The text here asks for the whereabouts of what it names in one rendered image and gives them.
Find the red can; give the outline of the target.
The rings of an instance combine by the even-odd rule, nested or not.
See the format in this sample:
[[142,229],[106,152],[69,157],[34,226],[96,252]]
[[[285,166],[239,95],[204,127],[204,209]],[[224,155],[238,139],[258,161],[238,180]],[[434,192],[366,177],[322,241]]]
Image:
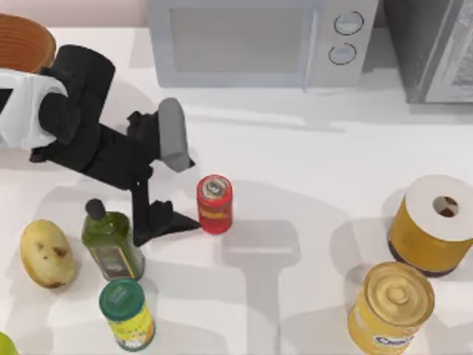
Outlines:
[[222,175],[205,176],[196,188],[197,211],[202,229],[222,234],[233,223],[233,187]]

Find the green bottle with black cap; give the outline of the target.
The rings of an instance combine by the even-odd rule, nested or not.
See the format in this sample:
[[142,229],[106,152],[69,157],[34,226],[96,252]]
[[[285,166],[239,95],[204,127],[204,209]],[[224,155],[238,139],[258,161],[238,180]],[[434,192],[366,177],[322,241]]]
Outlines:
[[139,280],[145,257],[134,244],[132,224],[122,212],[109,212],[97,198],[87,201],[81,241],[106,280]]

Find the yellow can with green lid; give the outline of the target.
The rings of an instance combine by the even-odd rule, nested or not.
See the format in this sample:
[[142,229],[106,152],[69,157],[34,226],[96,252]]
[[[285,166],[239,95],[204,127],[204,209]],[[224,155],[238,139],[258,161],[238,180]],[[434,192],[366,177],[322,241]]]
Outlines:
[[98,304],[123,350],[141,351],[154,339],[154,320],[138,281],[125,278],[109,281],[100,293]]

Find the yellow potato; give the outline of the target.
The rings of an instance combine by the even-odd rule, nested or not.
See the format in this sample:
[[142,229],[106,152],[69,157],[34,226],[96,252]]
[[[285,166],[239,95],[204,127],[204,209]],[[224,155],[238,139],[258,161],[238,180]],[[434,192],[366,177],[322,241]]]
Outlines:
[[25,227],[20,241],[20,257],[28,276],[43,288],[62,288],[75,277],[75,261],[69,241],[50,220],[34,220]]

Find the microwave oven door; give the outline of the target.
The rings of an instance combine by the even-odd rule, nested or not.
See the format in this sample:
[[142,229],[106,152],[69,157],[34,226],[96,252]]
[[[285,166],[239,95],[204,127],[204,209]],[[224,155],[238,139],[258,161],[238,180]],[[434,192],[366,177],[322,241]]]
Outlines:
[[316,0],[146,0],[161,87],[302,87]]

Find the orange ribbed plant pot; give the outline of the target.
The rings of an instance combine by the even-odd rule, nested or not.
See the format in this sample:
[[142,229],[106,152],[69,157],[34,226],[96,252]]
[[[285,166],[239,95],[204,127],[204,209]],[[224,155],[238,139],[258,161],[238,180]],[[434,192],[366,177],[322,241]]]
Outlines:
[[0,68],[39,73],[55,59],[52,33],[36,21],[0,13]]

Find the pale microwave oven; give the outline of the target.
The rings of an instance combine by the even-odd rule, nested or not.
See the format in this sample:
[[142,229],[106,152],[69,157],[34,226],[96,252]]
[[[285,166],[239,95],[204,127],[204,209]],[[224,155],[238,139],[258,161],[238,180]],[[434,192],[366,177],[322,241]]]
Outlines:
[[[378,0],[316,0],[316,3],[319,21],[309,89],[352,86],[361,76]],[[363,27],[354,35],[339,35],[334,29],[334,21],[339,15],[352,11],[362,14]],[[328,58],[330,49],[344,43],[357,49],[355,60],[344,66],[332,64]]]

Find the microwave knob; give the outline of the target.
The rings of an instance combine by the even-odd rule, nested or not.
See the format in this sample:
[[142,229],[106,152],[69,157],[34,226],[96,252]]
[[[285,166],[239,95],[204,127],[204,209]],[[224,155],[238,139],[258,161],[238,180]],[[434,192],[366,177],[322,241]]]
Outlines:
[[357,49],[349,43],[344,43],[339,47],[332,47],[328,53],[328,58],[332,64],[344,66],[355,60]]
[[364,25],[362,14],[356,11],[343,13],[334,21],[334,29],[339,35],[351,36],[356,34]]

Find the green round fruit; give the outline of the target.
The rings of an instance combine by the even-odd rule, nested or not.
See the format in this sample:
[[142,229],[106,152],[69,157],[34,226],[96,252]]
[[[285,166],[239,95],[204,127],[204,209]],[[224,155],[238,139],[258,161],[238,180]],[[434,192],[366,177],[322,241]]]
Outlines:
[[0,355],[20,355],[11,338],[0,332]]

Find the yellow can with gold lid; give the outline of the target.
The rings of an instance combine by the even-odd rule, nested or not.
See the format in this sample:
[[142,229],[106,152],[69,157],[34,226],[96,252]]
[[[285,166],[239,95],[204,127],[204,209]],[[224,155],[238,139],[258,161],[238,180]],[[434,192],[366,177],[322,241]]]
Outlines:
[[365,355],[402,355],[435,307],[430,281],[399,262],[373,266],[350,309],[347,327]]

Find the yellow roll with white top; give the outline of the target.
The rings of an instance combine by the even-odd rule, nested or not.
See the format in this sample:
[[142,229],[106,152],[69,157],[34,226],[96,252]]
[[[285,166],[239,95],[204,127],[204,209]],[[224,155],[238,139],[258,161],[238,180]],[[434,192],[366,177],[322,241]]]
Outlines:
[[473,246],[473,186],[426,175],[407,189],[389,230],[393,257],[428,277],[453,272]]

